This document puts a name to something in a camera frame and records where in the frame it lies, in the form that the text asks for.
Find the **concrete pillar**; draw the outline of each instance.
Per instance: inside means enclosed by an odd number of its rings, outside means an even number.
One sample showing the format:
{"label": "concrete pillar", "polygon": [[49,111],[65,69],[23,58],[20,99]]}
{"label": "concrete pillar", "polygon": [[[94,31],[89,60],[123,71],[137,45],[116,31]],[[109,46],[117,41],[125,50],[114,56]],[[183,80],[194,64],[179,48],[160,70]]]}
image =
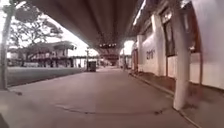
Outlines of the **concrete pillar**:
{"label": "concrete pillar", "polygon": [[9,35],[12,16],[15,12],[14,0],[10,0],[10,9],[6,17],[2,32],[2,41],[0,42],[0,89],[7,89],[7,39]]}
{"label": "concrete pillar", "polygon": [[143,71],[143,35],[137,36],[137,47],[138,47],[138,71]]}
{"label": "concrete pillar", "polygon": [[158,76],[165,75],[165,61],[166,61],[166,49],[165,49],[165,37],[163,32],[163,26],[161,18],[158,14],[153,14],[151,17],[153,33],[155,34],[156,41],[156,55],[158,56]]}
{"label": "concrete pillar", "polygon": [[190,77],[190,50],[188,36],[184,27],[180,1],[169,0],[172,11],[172,25],[174,28],[175,46],[177,51],[177,76],[174,97],[174,108],[181,110],[186,102]]}

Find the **trash can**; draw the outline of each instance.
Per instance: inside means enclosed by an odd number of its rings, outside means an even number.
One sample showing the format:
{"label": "trash can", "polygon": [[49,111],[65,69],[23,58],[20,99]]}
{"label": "trash can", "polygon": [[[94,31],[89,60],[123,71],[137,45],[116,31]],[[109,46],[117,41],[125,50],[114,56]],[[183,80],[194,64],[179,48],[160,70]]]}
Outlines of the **trash can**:
{"label": "trash can", "polygon": [[96,61],[89,61],[88,62],[87,71],[96,72]]}

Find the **overhead structure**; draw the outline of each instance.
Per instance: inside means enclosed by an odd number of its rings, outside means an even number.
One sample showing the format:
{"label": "overhead structure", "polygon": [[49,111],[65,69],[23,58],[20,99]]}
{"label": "overhead structure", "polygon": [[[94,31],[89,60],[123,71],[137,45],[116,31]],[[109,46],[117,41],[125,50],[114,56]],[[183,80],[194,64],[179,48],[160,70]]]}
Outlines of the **overhead structure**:
{"label": "overhead structure", "polygon": [[143,0],[30,0],[108,60],[119,55]]}

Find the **tree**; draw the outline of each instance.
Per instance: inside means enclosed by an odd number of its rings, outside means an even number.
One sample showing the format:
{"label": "tree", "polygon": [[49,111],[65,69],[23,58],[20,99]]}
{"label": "tree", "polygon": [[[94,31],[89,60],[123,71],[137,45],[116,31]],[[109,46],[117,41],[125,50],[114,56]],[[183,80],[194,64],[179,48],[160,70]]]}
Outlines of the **tree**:
{"label": "tree", "polygon": [[7,17],[5,20],[3,32],[2,32],[2,42],[0,44],[0,89],[7,89],[7,61],[6,61],[6,42],[8,39],[9,28],[12,20],[12,16],[15,12],[16,1],[10,0],[9,9],[7,12]]}
{"label": "tree", "polygon": [[32,51],[36,51],[36,49],[32,46],[35,44],[47,43],[47,39],[50,37],[62,38],[61,28],[51,23],[46,15],[28,2],[16,10],[15,19],[10,27],[11,35],[8,42],[10,46],[25,49],[18,50],[25,52],[23,54],[26,54],[26,59],[34,56]]}

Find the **window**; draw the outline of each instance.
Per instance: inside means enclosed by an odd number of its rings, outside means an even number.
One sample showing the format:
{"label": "window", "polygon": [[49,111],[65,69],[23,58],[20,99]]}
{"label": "window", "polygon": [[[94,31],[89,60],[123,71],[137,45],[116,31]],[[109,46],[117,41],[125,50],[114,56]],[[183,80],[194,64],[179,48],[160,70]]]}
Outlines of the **window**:
{"label": "window", "polygon": [[[200,34],[193,5],[191,2],[188,2],[182,9],[184,25],[189,38],[189,50],[191,53],[200,52]],[[176,55],[176,50],[171,23],[172,13],[169,8],[165,8],[160,16],[166,39],[166,56],[174,56]]]}
{"label": "window", "polygon": [[192,53],[200,51],[200,34],[198,29],[198,23],[196,19],[196,15],[194,12],[194,7],[191,2],[186,4],[183,7],[183,18],[186,33],[188,34],[189,38],[189,49]]}
{"label": "window", "polygon": [[175,42],[173,37],[173,28],[170,21],[164,24],[164,32],[166,39],[166,56],[174,56],[176,54]]}

